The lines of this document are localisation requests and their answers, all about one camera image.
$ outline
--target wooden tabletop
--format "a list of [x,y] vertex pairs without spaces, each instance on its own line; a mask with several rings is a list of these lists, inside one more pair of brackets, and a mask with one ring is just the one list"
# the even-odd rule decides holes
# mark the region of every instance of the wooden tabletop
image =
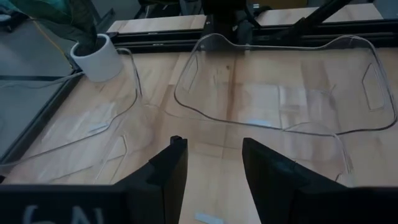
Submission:
[[[314,8],[306,8],[268,11],[261,15],[258,21],[261,25],[292,24],[314,10]],[[356,4],[344,7],[328,21],[370,19],[382,19],[382,17],[372,4]],[[202,15],[116,21],[109,31],[197,29],[202,28],[204,22],[205,16]],[[397,94],[398,51],[378,49],[377,52],[387,73],[392,92]],[[346,54],[347,52],[329,53],[336,60]],[[338,65],[330,67],[320,62],[313,65],[296,62],[290,59],[294,56],[293,52],[284,52],[283,55],[274,52],[259,57],[253,55],[254,61],[251,67],[239,66],[239,63],[242,63],[240,60],[230,62],[221,59],[222,57],[215,58],[213,62],[219,63],[228,70],[235,66],[234,71],[241,73],[247,72],[246,69],[250,71],[273,69],[272,71],[276,72],[273,76],[266,75],[266,81],[273,81],[271,84],[315,89],[320,88],[319,85],[330,89],[333,80],[341,77],[342,74],[355,71],[355,64],[354,68],[341,71]],[[31,145],[25,158],[59,146],[66,146],[36,160],[13,166],[6,182],[92,184],[94,179],[96,179],[96,184],[117,182],[165,148],[170,136],[180,134],[190,141],[188,179],[181,223],[198,223],[194,220],[195,213],[198,212],[222,218],[227,223],[259,223],[244,175],[241,152],[236,146],[239,145],[242,137],[253,137],[266,140],[269,146],[278,148],[280,139],[271,137],[273,133],[269,131],[253,132],[244,128],[236,130],[227,124],[200,123],[173,116],[183,113],[183,109],[172,98],[172,93],[188,57],[188,53],[134,55],[134,62],[141,79],[143,100],[137,97],[134,88],[137,85],[134,69],[127,56],[123,56],[125,69],[106,83],[92,83],[83,77],[35,143]],[[264,57],[271,59],[266,61],[263,60]],[[275,65],[278,60],[282,63],[279,64],[281,66]],[[297,76],[284,77],[283,74],[286,73],[294,73]],[[173,114],[167,115],[158,108]],[[344,125],[349,127],[350,121],[343,118],[340,120],[345,122],[339,124],[342,128]],[[374,124],[378,120],[374,119],[371,122]],[[199,132],[192,131],[189,126],[195,126]],[[355,185],[398,184],[395,162],[398,157],[396,136],[398,136],[398,127],[395,125],[385,131],[354,133],[341,137],[354,167]],[[307,146],[311,145],[308,150],[312,153],[309,156],[312,155],[311,159],[314,160],[303,162],[304,165],[325,175],[328,175],[330,171],[322,170],[325,167],[326,169],[341,167],[340,159],[332,158],[330,164],[317,160],[325,158],[325,155],[316,153],[320,145],[318,141],[314,142],[307,144]],[[103,158],[108,158],[105,166],[101,163]],[[333,170],[328,177],[335,178],[336,172],[340,174],[340,170]]]

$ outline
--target transparent plastic sheet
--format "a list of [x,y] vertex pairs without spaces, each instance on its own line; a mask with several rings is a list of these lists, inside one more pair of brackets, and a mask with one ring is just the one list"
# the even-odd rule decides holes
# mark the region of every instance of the transparent plastic sheet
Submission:
[[278,130],[314,122],[339,135],[397,119],[375,48],[355,36],[303,48],[234,45],[210,34],[196,44],[175,99],[197,117]]
[[5,184],[108,184],[129,153],[152,141],[132,55],[118,51],[129,54],[120,74],[80,82],[72,107],[58,111],[20,160],[0,165]]

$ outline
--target wood grain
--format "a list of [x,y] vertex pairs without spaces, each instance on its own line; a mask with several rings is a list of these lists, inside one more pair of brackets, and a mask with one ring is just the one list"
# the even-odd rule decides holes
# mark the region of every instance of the wood grain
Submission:
[[[259,20],[263,25],[294,23],[313,10],[269,11]],[[204,18],[186,16],[117,21],[110,30],[147,32],[196,29],[203,27]],[[373,5],[362,4],[346,6],[330,20],[380,18]],[[398,94],[398,51],[379,49],[378,53],[392,91]],[[3,173],[11,170],[6,183],[92,184],[94,180],[97,184],[114,183],[140,168],[167,146],[170,136],[179,134],[189,139],[190,151],[180,222],[198,223],[194,216],[196,212],[201,212],[222,218],[227,223],[259,223],[241,159],[243,137],[257,139],[331,179],[341,172],[342,156],[336,150],[333,139],[286,135],[263,128],[215,123],[183,109],[175,102],[173,90],[188,56],[186,53],[134,55],[144,98],[125,114],[123,111],[131,106],[136,96],[136,83],[128,58],[123,57],[125,69],[122,74],[110,82],[90,83],[83,78],[25,157],[83,139],[88,136],[87,130],[93,128],[94,124],[109,124],[109,120],[115,117],[116,120],[109,125],[107,131],[97,136],[63,147],[62,150],[47,154],[36,161],[3,167]],[[364,105],[363,101],[353,100],[363,99],[363,90],[359,90],[357,83],[353,85],[353,89],[343,83],[347,79],[356,82],[357,79],[352,80],[350,77],[358,77],[366,72],[366,65],[361,63],[367,62],[366,56],[364,52],[345,50],[322,54],[263,51],[238,56],[207,55],[198,62],[206,62],[209,65],[207,68],[193,66],[186,74],[188,78],[182,86],[186,88],[184,91],[191,91],[191,95],[190,98],[182,95],[182,100],[203,108],[206,113],[220,119],[266,119],[272,125],[288,127],[303,118],[303,111],[307,115],[314,113],[311,102],[325,97],[317,92],[312,96],[313,100],[309,100],[310,95],[307,92],[300,95],[298,90],[307,88],[329,91],[336,85],[343,88],[335,88],[333,96],[342,104],[337,103],[337,109],[329,105],[330,108],[326,111],[332,112],[323,114],[328,119],[321,121],[335,130],[350,129],[364,119],[368,120],[366,125],[376,126],[389,120],[379,119],[379,116],[371,113],[349,110],[351,106]],[[234,88],[230,84],[231,80],[234,80]],[[203,89],[209,82],[217,83],[217,88]],[[347,90],[353,90],[353,95],[345,97]],[[233,102],[230,100],[231,95],[234,95]],[[140,106],[142,104],[151,106],[144,108]],[[280,111],[275,110],[274,105],[280,105]],[[356,185],[398,184],[398,175],[395,172],[395,158],[398,156],[395,147],[397,134],[398,128],[394,126],[381,132],[356,133],[342,138],[353,163]],[[101,163],[102,158],[108,159],[106,163]]]

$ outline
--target white plant pot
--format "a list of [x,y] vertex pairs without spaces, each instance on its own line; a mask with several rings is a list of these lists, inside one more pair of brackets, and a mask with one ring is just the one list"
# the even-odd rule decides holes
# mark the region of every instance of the white plant pot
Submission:
[[111,39],[104,34],[98,34],[98,38],[105,38],[106,41],[96,52],[86,56],[76,56],[75,51],[79,46],[79,43],[76,43],[70,50],[70,55],[90,81],[105,82],[122,70],[123,63]]

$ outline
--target gray floor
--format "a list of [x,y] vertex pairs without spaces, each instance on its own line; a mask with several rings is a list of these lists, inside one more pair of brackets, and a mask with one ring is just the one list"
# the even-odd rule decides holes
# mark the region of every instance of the gray floor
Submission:
[[[320,6],[326,0],[309,0],[308,6]],[[366,2],[354,0],[354,3]],[[93,0],[100,15],[111,7],[116,15],[114,20],[132,19],[139,10],[137,0]],[[397,0],[376,0],[375,6],[384,18],[398,17]],[[73,43],[62,40],[47,32],[64,51],[69,51]],[[31,22],[26,22],[13,33],[0,31],[0,75],[46,75],[65,76],[70,72],[67,61],[61,53],[38,32]],[[25,88],[0,88],[0,155],[28,125],[42,105],[56,91],[57,86],[40,90]]]

